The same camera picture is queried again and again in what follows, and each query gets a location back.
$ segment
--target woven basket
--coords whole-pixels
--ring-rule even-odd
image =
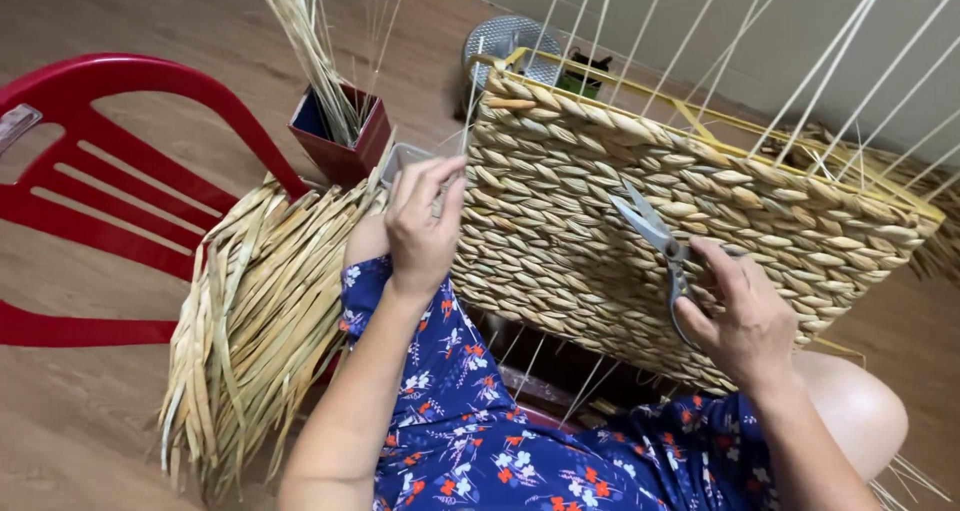
[[[666,319],[663,258],[610,204],[608,193],[626,197],[623,179],[678,239],[700,235],[749,252],[796,310],[798,346],[907,263],[937,228],[909,209],[598,105],[491,71],[453,266],[463,300],[723,394],[733,384]],[[694,279],[703,271],[693,263],[687,270]]]

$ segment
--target knee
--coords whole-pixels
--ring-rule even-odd
[[[906,439],[901,399],[870,372],[839,357],[802,352],[795,365],[817,412],[861,477],[880,474]]]
[[[383,215],[367,215],[353,227],[343,249],[343,266],[355,265],[390,251]]]

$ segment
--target yellow metal frame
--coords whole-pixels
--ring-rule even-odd
[[[468,66],[472,67],[474,63],[483,63],[485,65],[490,66],[491,68],[493,68],[496,65],[500,65],[500,66],[506,66],[508,69],[510,69],[511,67],[515,67],[518,64],[518,61],[520,61],[524,55],[531,52],[533,52],[536,55],[536,57],[543,59],[545,61],[551,62],[556,65],[562,64],[562,68],[565,71],[570,71],[580,75],[588,76],[592,79],[596,79],[603,83],[617,84],[618,82],[620,82],[621,89],[626,89],[628,92],[631,92],[634,94],[638,94],[646,97],[652,97],[653,100],[659,100],[663,103],[666,103],[672,106],[680,115],[682,115],[690,123],[690,125],[695,130],[695,133],[687,134],[685,131],[679,130],[678,128],[667,126],[662,123],[657,123],[656,121],[653,121],[653,120],[648,120],[652,123],[658,124],[665,130],[668,130],[678,135],[684,135],[684,136],[689,135],[693,139],[699,142],[702,142],[706,145],[709,145],[714,149],[717,149],[729,156],[744,158],[748,154],[748,152],[744,149],[740,149],[736,146],[725,144],[717,140],[716,137],[714,137],[714,135],[706,127],[704,127],[702,124],[697,122],[697,115],[695,113],[700,112],[700,109],[701,109],[700,106],[691,104],[681,99],[677,99],[675,97],[671,97],[669,95],[666,95],[664,92],[654,93],[653,89],[650,89],[638,83],[634,83],[628,79],[623,79],[621,82],[619,77],[610,75],[606,72],[600,72],[600,71],[594,70],[591,67],[573,62],[569,59],[564,60],[561,57],[558,57],[557,55],[544,53],[543,51],[534,52],[529,48],[517,48],[516,50],[513,51],[513,53],[511,53],[505,59],[499,59],[497,57],[493,57],[490,55],[474,55],[470,58]],[[511,70],[505,71],[505,74],[515,81],[523,81],[524,83],[529,85],[536,85],[538,87],[550,89],[551,92],[557,93],[561,96],[567,97],[572,100],[578,100],[578,101],[581,101],[582,103],[586,103],[595,107],[600,107],[604,109],[608,108],[608,105],[605,103],[599,102],[597,100],[580,97],[578,95],[570,93],[569,91],[564,91],[556,87],[551,87],[549,85],[536,82],[533,79],[529,79],[522,75],[516,74]],[[635,113],[625,111],[617,107],[610,106],[609,109],[627,116],[636,115]],[[761,136],[763,132],[766,130],[764,126],[749,123],[747,121],[743,121],[743,120],[737,119],[736,117],[731,117],[729,115],[725,115],[717,111],[705,109],[703,112],[705,114],[709,114],[714,119],[719,120],[721,123],[734,126],[741,130],[745,130],[747,132],[755,134],[756,136]],[[787,142],[790,139],[789,134],[786,134],[784,132],[779,132],[779,131],[770,132],[769,137],[777,140],[781,140],[783,142]],[[814,152],[817,152],[818,155],[827,151],[827,146],[825,146],[820,142],[809,140],[809,139],[798,139],[794,143],[794,146],[801,149],[812,150]],[[850,160],[850,158],[851,158],[851,154],[848,151],[846,151],[846,149],[834,148],[833,151],[830,153],[830,156],[827,158],[827,160],[835,165],[845,165],[847,161]],[[773,161],[766,158],[765,156],[754,155],[752,159],[759,160],[763,164],[773,166]],[[787,166],[785,164],[779,164],[777,165],[777,167],[783,171],[800,175],[800,176],[805,176],[808,173],[808,172],[793,168],[791,166]],[[858,165],[851,165],[850,169],[856,172],[861,171],[861,168],[859,168]],[[889,179],[881,177],[879,173],[874,172],[873,170],[871,170],[866,166],[862,168],[862,172],[864,173],[865,178],[870,179],[871,184],[875,183],[870,188],[870,190],[861,191],[857,187],[847,185],[839,180],[834,182],[832,179],[829,179],[820,174],[815,174],[813,175],[813,177],[825,184],[832,184],[834,185],[834,187],[840,190],[843,190],[844,192],[848,192],[851,194],[862,194],[863,196],[876,199],[879,201],[883,201],[885,203],[893,205],[894,207],[905,210],[907,212],[917,212],[920,215],[927,217],[930,220],[937,223],[940,223],[944,220],[945,215],[943,211],[941,211],[931,203],[918,198],[914,194],[906,191],[903,187],[895,184]]]

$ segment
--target woman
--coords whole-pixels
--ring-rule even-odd
[[[572,437],[527,424],[447,275],[464,164],[407,168],[385,215],[351,235],[342,326],[358,340],[296,441],[282,509],[879,507],[864,482],[904,441],[903,405],[846,361],[792,353],[796,316],[762,268],[701,239],[726,312],[677,309],[740,392],[638,406]]]

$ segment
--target red container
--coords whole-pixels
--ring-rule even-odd
[[[346,85],[342,89],[351,102],[356,101],[353,106],[359,109],[367,94]],[[312,87],[303,93],[290,124],[287,124],[326,178],[346,189],[353,188],[367,178],[380,161],[380,155],[390,139],[390,122],[383,101],[371,95],[369,104],[360,137],[353,147],[337,144],[327,135],[321,120],[321,103]]]

